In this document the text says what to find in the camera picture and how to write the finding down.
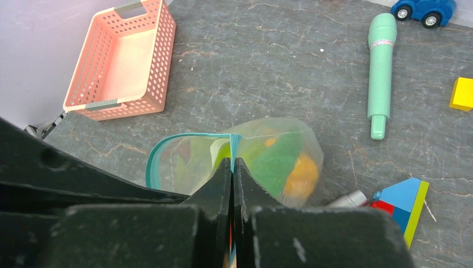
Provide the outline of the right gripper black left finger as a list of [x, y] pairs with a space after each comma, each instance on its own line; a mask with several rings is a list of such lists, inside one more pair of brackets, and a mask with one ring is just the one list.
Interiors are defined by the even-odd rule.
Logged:
[[45, 267], [230, 267], [231, 162], [181, 204], [76, 205], [52, 229]]

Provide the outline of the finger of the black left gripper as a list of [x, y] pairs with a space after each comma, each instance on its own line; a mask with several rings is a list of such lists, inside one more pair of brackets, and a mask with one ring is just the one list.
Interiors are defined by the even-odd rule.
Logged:
[[68, 207], [185, 199], [114, 176], [1, 120], [2, 267], [35, 267], [51, 227]]

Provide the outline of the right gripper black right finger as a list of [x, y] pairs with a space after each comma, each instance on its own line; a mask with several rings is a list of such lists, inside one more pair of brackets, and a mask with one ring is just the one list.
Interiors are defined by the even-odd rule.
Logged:
[[234, 166], [238, 267], [413, 267], [399, 227], [371, 208], [281, 206]]

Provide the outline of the dark green toy cucumber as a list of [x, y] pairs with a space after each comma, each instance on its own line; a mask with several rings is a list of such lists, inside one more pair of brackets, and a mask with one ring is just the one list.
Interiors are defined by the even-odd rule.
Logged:
[[265, 138], [264, 150], [249, 168], [253, 178], [273, 197], [281, 194], [303, 148], [300, 132]]

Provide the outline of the green toy pear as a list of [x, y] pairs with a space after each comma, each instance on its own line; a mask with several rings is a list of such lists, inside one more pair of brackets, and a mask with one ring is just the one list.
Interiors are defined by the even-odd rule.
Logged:
[[[236, 158], [242, 158], [248, 169], [254, 166], [254, 162], [267, 149], [262, 140], [241, 139], [236, 146]], [[221, 138], [214, 141], [210, 146], [211, 161], [215, 171], [223, 158], [231, 158], [230, 139]]]

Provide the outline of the pink plastic basket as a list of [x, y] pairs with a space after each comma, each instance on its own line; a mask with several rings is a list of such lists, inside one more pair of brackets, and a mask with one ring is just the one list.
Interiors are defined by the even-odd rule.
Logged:
[[162, 112], [176, 22], [165, 1], [96, 13], [63, 102], [95, 121]]

